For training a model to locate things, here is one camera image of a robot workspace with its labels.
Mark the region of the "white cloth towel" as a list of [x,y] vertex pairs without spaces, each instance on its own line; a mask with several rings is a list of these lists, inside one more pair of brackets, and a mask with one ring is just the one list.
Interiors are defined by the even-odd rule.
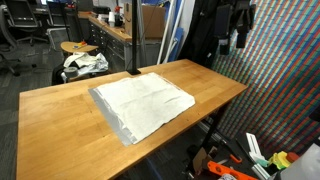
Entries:
[[195,104],[195,98],[156,73],[89,89],[125,146],[137,144]]

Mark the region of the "crumpled white cloth pile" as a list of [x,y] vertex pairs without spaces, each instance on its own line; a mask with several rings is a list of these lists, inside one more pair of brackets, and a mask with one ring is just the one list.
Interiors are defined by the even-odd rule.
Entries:
[[64,61],[63,66],[68,68],[72,63],[77,66],[80,74],[105,72],[109,68],[109,63],[102,53],[92,56],[86,52],[75,52]]

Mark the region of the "black vertical stand pole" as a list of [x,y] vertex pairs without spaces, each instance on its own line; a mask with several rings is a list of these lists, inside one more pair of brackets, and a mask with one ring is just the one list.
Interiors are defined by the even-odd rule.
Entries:
[[131,75],[137,75],[141,72],[137,69],[136,55],[137,55],[137,0],[132,0],[132,66],[128,69]]

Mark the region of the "wooden top cabinet counter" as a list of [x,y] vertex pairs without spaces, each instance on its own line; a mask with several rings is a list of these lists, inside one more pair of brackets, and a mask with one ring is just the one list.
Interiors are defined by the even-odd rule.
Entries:
[[[131,37],[121,27],[110,27],[106,22],[95,17],[89,18],[90,34],[93,44],[98,46],[97,52],[102,53],[109,63],[112,73],[125,71],[132,65]],[[145,42],[145,50],[137,45],[137,67],[157,64],[160,41],[149,39]]]

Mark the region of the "cardboard box on counter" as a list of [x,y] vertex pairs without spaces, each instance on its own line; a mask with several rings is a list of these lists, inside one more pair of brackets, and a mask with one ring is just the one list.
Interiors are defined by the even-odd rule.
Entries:
[[[165,29],[165,8],[159,6],[143,5],[144,35],[147,39],[162,38]],[[124,5],[125,32],[132,35],[132,5]]]

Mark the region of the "small round wooden side table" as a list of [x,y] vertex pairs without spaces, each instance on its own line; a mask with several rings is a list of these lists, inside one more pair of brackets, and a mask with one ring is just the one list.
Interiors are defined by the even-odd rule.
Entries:
[[91,52],[97,49],[97,46],[88,45],[83,43],[77,42],[69,42],[65,41],[60,44],[60,47],[63,51],[67,53],[74,53],[74,52]]

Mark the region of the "black hanging equipment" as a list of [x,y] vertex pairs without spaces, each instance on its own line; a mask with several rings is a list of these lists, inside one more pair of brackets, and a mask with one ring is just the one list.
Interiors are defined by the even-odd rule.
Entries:
[[256,5],[251,0],[219,0],[216,9],[214,36],[221,55],[228,55],[231,36],[237,32],[237,48],[246,46],[247,35],[254,26]]

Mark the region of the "yellow green plastic toy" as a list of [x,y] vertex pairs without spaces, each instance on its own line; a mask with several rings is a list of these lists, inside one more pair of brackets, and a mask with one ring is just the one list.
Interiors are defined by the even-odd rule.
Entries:
[[269,158],[269,164],[275,165],[279,170],[287,168],[291,165],[291,162],[287,159],[287,153],[281,151],[279,153],[274,153]]

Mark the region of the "black office chair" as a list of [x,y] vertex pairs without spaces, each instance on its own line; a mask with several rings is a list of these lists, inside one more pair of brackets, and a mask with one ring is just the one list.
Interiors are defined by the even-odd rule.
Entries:
[[28,37],[18,39],[18,42],[28,40],[31,46],[35,41],[48,42],[47,39],[35,36],[35,32],[42,28],[42,23],[36,18],[27,0],[4,0],[11,27],[29,33]]

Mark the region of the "black table leg frame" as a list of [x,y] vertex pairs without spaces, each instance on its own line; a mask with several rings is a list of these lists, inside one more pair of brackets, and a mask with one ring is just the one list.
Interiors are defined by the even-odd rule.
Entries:
[[220,123],[225,111],[227,110],[227,107],[229,106],[228,103],[221,106],[217,110],[215,110],[213,113],[207,116],[208,119],[212,119],[213,122],[209,125],[209,129],[206,132],[206,135],[204,139],[202,140],[200,145],[190,145],[187,148],[187,153],[191,159],[194,159],[196,154],[201,148],[205,148],[208,146],[208,143],[213,135],[214,132],[217,132],[217,126]]

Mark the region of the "orange handled black clamp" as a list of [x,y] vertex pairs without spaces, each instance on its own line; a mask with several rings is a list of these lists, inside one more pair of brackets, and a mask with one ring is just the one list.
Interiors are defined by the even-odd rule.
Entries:
[[237,155],[233,149],[231,148],[231,146],[224,140],[220,140],[219,144],[222,145],[223,147],[225,147],[227,149],[227,151],[230,153],[230,158],[237,164],[242,162],[242,158]]

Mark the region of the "grey duct tape roll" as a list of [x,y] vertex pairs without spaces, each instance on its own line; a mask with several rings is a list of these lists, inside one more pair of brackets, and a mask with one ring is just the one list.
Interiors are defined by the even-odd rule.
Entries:
[[67,67],[64,69],[64,73],[67,78],[73,78],[78,75],[78,69],[76,67]]

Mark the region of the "white aluminium bracket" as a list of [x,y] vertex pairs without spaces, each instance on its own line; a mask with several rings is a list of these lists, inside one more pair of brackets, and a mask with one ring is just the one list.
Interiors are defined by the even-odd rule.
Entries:
[[246,134],[248,145],[249,145],[249,155],[254,159],[255,162],[260,163],[262,166],[266,166],[268,162],[265,157],[261,154],[256,136],[251,133]]

